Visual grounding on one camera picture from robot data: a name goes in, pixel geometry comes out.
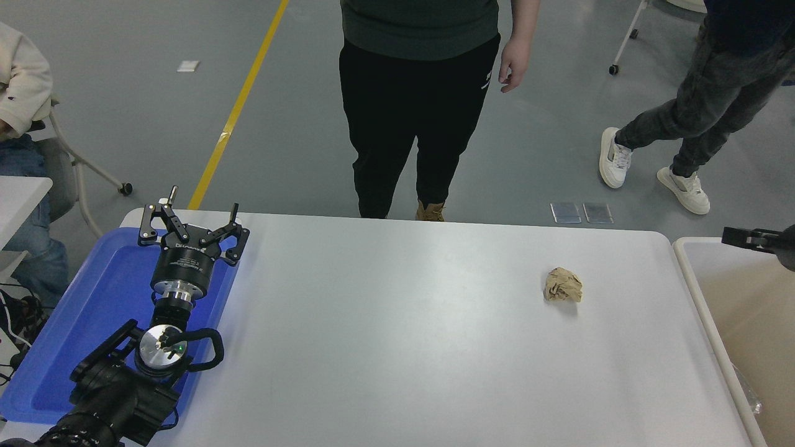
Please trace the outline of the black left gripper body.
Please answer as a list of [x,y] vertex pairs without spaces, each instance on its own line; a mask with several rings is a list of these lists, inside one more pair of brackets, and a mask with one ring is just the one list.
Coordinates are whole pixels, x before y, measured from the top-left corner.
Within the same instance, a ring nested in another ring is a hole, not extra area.
[[164,292],[168,283],[186,282],[196,292],[207,292],[211,283],[216,259],[220,257],[219,244],[195,247],[177,243],[163,247],[158,257],[151,287],[155,292]]

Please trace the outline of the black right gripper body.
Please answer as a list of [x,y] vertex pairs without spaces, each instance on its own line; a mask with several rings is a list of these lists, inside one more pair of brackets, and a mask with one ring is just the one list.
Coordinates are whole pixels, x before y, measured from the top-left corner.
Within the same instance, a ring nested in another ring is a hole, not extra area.
[[792,272],[795,271],[794,233],[795,225],[792,225],[778,235],[778,261]]

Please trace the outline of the standing person's left hand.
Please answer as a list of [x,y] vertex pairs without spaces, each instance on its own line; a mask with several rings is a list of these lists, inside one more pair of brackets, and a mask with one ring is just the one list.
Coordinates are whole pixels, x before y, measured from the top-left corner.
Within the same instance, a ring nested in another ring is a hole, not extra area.
[[510,93],[522,84],[529,67],[532,42],[531,39],[511,37],[502,49],[499,69],[501,93]]

